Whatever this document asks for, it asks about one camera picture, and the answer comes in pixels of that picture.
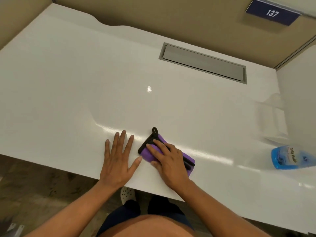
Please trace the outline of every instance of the blue jeans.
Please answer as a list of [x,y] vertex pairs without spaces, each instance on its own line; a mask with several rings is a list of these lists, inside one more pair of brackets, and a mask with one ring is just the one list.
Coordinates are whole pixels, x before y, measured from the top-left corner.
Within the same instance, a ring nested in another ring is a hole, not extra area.
[[[169,202],[168,198],[154,195],[149,202],[147,212],[149,215],[162,215],[169,217],[175,221],[187,225],[193,229],[192,225],[180,210],[178,206]],[[124,205],[118,207],[112,213],[108,215],[104,223],[100,227],[96,237],[102,234],[109,228],[122,223],[126,220],[140,216],[139,204],[134,200],[128,200]]]

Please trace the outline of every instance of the hand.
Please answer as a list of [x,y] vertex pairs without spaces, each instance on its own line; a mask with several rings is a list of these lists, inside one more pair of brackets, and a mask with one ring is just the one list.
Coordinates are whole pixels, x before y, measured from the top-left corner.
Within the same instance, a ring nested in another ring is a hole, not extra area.
[[187,183],[190,182],[184,167],[182,151],[176,149],[172,144],[163,144],[158,140],[154,140],[154,143],[160,148],[163,154],[147,144],[146,147],[148,150],[160,161],[160,163],[152,161],[151,164],[158,170],[166,185],[179,194],[183,188],[186,188]]
[[126,131],[122,131],[121,136],[118,132],[115,134],[111,152],[110,141],[105,141],[104,163],[100,174],[100,182],[115,190],[123,187],[132,178],[142,160],[141,156],[136,158],[131,167],[128,168],[128,156],[130,155],[134,136],[130,136],[123,152],[125,134]]

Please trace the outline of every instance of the person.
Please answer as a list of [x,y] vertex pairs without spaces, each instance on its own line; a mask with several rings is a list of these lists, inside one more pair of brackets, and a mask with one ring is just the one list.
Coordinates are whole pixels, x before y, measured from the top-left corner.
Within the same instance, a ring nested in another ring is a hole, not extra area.
[[[140,215],[133,191],[124,186],[136,171],[142,158],[136,158],[128,167],[128,157],[134,137],[130,136],[123,150],[125,135],[126,131],[123,131],[121,135],[115,134],[111,151],[110,142],[106,140],[100,180],[95,186],[27,234],[27,237],[78,237],[101,206],[121,187],[123,187],[121,197],[124,205],[108,215],[97,237],[195,236],[194,229],[183,212],[175,204],[169,203],[167,198],[154,196],[148,206],[148,215]],[[172,144],[163,144],[157,140],[154,143],[163,154],[148,145],[149,151],[159,160],[151,164],[157,169],[166,185],[195,211],[213,236],[269,236],[236,215],[191,181],[179,149]]]

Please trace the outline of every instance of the white number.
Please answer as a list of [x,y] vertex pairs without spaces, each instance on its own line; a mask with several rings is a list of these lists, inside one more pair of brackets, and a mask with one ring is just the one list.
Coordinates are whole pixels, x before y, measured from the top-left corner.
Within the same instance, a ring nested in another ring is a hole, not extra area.
[[278,15],[279,12],[278,11],[274,11],[274,10],[269,10],[267,15],[271,16],[271,17],[275,17],[276,15]]

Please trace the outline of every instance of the number sign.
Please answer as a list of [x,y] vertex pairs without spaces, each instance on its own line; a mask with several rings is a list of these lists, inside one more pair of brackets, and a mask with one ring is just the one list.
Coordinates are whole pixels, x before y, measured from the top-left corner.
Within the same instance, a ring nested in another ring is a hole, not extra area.
[[298,12],[290,11],[283,7],[277,7],[263,0],[252,0],[246,13],[287,26],[291,25],[301,15]]

